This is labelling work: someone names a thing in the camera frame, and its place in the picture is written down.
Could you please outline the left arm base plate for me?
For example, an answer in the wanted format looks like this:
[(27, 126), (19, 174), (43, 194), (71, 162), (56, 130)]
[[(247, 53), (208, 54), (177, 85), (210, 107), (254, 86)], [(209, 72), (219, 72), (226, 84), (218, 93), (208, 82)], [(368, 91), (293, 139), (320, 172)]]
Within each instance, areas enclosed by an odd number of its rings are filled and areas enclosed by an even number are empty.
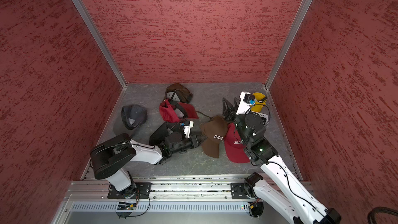
[(148, 199), (151, 192), (152, 183), (135, 183), (125, 190), (117, 191), (115, 186), (110, 184), (108, 188), (108, 199)]

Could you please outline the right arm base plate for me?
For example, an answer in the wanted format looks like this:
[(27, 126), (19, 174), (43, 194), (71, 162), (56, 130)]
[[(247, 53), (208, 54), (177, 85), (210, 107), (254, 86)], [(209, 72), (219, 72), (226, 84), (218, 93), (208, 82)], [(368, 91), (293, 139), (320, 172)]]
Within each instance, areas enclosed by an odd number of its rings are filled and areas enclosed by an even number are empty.
[(253, 188), (247, 183), (231, 183), (231, 195), (232, 199), (248, 200), (257, 199), (257, 196)]

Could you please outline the red cap with white logo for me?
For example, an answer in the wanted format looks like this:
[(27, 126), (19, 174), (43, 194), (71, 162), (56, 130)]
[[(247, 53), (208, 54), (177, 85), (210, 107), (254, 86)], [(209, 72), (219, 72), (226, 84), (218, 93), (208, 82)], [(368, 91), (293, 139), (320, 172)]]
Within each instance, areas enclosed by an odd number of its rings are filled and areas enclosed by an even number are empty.
[(244, 152), (241, 140), (234, 123), (228, 125), (228, 131), (224, 137), (224, 146), (228, 159), (234, 163), (249, 163), (250, 160)]

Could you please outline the black cap front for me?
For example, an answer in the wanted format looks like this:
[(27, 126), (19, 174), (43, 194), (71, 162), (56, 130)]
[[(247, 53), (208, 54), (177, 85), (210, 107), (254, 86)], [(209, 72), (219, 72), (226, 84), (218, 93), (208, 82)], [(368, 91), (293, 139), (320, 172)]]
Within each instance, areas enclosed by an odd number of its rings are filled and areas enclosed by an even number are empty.
[(185, 138), (181, 122), (164, 122), (149, 138), (149, 145), (164, 145), (166, 139), (179, 138), (182, 141)]

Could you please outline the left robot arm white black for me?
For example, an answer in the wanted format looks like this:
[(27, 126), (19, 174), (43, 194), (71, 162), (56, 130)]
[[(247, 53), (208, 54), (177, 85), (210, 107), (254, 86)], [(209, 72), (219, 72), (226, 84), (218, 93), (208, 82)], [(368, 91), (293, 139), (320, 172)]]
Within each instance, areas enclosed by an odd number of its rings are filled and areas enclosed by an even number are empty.
[(123, 168), (126, 164), (163, 164), (176, 153), (198, 148), (203, 141), (203, 136), (196, 133), (187, 138), (174, 132), (157, 145), (145, 145), (124, 133), (95, 146), (90, 151), (90, 165), (96, 180), (108, 181), (117, 192), (133, 190), (136, 185), (131, 174)]

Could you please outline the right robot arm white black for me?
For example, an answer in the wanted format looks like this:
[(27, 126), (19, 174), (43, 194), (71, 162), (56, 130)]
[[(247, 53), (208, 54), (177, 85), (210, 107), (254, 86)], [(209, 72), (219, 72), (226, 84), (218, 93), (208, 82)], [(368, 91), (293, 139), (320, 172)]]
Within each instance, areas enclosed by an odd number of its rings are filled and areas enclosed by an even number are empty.
[(258, 173), (245, 178), (245, 194), (266, 202), (290, 224), (339, 224), (337, 210), (326, 208), (293, 175), (273, 145), (265, 138), (270, 114), (255, 112), (257, 106), (268, 109), (267, 97), (259, 101), (242, 92), (233, 103), (223, 99), (222, 115), (234, 124), (244, 154), (277, 185), (275, 190)]

